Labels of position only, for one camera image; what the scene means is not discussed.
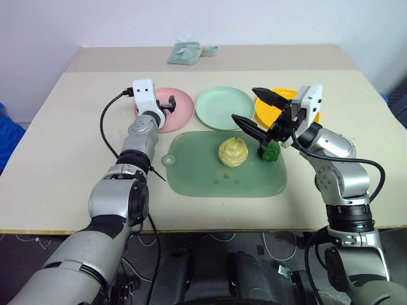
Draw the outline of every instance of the beige tabletop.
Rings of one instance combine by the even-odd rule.
[[[293,56],[296,55],[292,49],[295,47],[285,48],[291,50]],[[231,69],[231,66],[228,68],[225,64],[225,68],[222,68],[224,71],[206,71],[202,67],[191,71],[191,67],[183,70],[179,66],[171,67],[177,71],[165,71],[169,68],[162,64],[162,71],[158,71],[158,68],[145,71],[142,68],[141,72],[109,72],[92,69],[97,70],[115,52],[130,50],[111,50],[110,55],[104,55],[105,60],[93,67],[90,60],[79,54],[72,62],[68,70],[70,72],[64,73],[55,85],[0,177],[0,232],[70,234],[89,223],[89,194],[114,164],[114,157],[99,135],[100,113],[113,97],[139,78],[151,78],[157,88],[182,89],[193,99],[200,92],[217,85],[234,86],[254,98],[251,88],[255,86],[296,90],[301,85],[322,83],[324,97],[321,123],[352,139],[358,157],[373,159],[386,169],[385,186],[371,204],[377,226],[405,226],[406,130],[394,119],[369,81],[338,48],[321,48],[326,48],[326,56],[335,58],[337,54],[338,58],[342,58],[344,68],[294,69],[287,65],[287,69],[268,67],[268,70],[264,70],[253,63],[257,70],[250,70],[242,64],[242,70],[239,71]],[[94,51],[103,53],[108,50]],[[97,63],[98,56],[93,60],[94,63]],[[88,66],[81,65],[81,61],[87,62]],[[127,136],[127,128],[134,120],[133,110],[134,101],[122,98],[106,114],[106,136],[116,150],[120,150]],[[161,164],[162,156],[168,152],[170,143],[177,135],[192,130],[208,128],[194,117],[182,129],[160,134],[153,166],[164,177],[166,174]],[[150,174],[149,206],[158,230],[311,230],[326,225],[325,206],[314,186],[312,167],[291,147],[282,149],[282,155],[287,168],[287,186],[282,193],[269,198],[181,196],[156,175]],[[373,190],[378,182],[378,172],[370,166],[366,166],[366,169],[371,177]]]

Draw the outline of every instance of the table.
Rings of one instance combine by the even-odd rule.
[[[339,48],[220,47],[215,57],[201,58],[191,67],[166,65],[169,51],[97,48],[85,49],[75,57],[0,177],[0,233],[71,234],[87,226],[90,192],[114,164],[113,155],[99,135],[100,113],[113,97],[139,78],[151,78],[157,88],[182,89],[193,99],[217,85],[234,86],[254,98],[251,88],[255,86],[297,90],[302,85],[322,83],[321,123],[352,139],[358,157],[375,160],[386,169],[385,186],[371,204],[376,225],[383,228],[407,224],[407,132]],[[122,98],[106,114],[106,137],[116,150],[121,148],[134,120],[133,109],[133,100]],[[164,177],[162,156],[174,137],[192,130],[208,128],[194,117],[184,128],[160,134],[153,166]],[[149,207],[158,230],[304,231],[326,225],[325,206],[314,186],[312,167],[293,148],[282,149],[282,154],[287,186],[270,198],[185,197],[150,174]],[[370,166],[365,168],[373,190],[378,172]],[[145,228],[150,230],[148,222]]]

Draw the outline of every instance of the gray floor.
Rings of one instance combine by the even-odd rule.
[[[407,230],[383,231],[381,236],[393,280],[407,285]],[[153,237],[142,238],[147,243]],[[209,234],[164,234],[161,240],[163,259],[179,247],[188,248],[193,253],[195,274],[186,300],[229,295],[225,271],[226,256],[230,252],[244,251],[255,256],[266,270],[277,301],[282,304],[296,304],[290,281],[277,274],[279,262],[271,259],[267,253],[258,254],[258,245],[263,244],[261,233],[237,233],[229,242],[216,241]],[[292,233],[266,233],[266,241],[271,253],[277,258],[287,257],[294,248]],[[42,239],[41,242],[43,245],[48,243]],[[15,235],[6,235],[0,241],[0,304],[10,301],[58,245],[59,242],[52,241],[44,250],[35,240],[22,242],[18,241]],[[137,238],[133,238],[125,257],[141,275],[151,278],[156,260],[156,245],[144,247]],[[304,269],[303,250],[297,248],[296,255],[282,264],[292,270]],[[329,286],[325,271],[318,265],[313,251],[310,265],[317,287],[349,304],[346,295]],[[134,276],[129,269],[127,274]],[[148,288],[149,283],[141,281],[140,289],[133,296],[133,304],[144,304]]]

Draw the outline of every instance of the light green plate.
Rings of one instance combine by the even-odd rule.
[[[214,87],[199,94],[195,102],[198,118],[207,126],[217,130],[234,130],[238,126],[232,114],[251,119],[256,108],[254,102],[243,91],[233,87]]]
[[[241,138],[249,150],[240,166],[224,166],[219,146],[232,137]],[[191,197],[270,197],[282,192],[287,183],[284,159],[265,162],[257,154],[259,144],[244,132],[185,132],[176,137],[162,162],[167,166],[170,187]]]

